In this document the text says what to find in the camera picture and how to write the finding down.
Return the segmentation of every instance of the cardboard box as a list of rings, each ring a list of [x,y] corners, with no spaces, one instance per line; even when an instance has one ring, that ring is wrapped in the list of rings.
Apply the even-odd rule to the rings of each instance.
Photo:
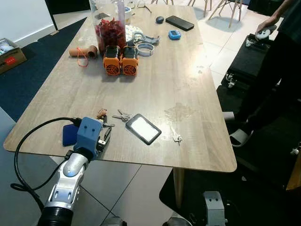
[[[22,50],[11,40],[5,38],[0,39],[0,45],[4,41],[6,41],[10,46],[14,48],[0,55],[0,74],[8,71],[13,67],[16,67],[17,65],[27,60]]]

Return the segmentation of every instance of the jar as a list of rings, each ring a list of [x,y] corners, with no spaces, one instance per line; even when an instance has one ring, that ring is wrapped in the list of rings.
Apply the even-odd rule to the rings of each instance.
[[[103,55],[107,46],[126,45],[123,0],[89,0],[98,48]]]

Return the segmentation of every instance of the blue timer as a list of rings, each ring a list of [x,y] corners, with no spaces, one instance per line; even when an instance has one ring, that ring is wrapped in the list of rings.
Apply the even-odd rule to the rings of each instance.
[[[181,38],[181,33],[177,30],[172,30],[168,32],[168,36],[171,40],[179,40]]]

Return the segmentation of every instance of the red label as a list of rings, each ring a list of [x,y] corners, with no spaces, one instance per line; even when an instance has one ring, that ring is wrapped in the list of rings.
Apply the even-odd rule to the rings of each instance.
[[[5,59],[4,61],[5,61],[5,63],[7,65],[12,65],[12,64],[14,64],[16,62],[16,58],[14,58],[13,56],[11,56],[11,57]]]

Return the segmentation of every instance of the person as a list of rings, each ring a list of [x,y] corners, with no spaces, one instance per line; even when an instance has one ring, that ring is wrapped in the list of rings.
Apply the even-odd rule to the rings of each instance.
[[[272,123],[292,101],[301,97],[301,0],[285,0],[258,26],[256,33],[276,24],[287,9],[288,14],[278,28],[278,35],[262,62],[254,85],[248,90],[239,111],[232,113],[233,119],[241,122],[240,128],[230,135],[234,147],[243,146],[255,130]],[[280,79],[276,92],[264,102]]]

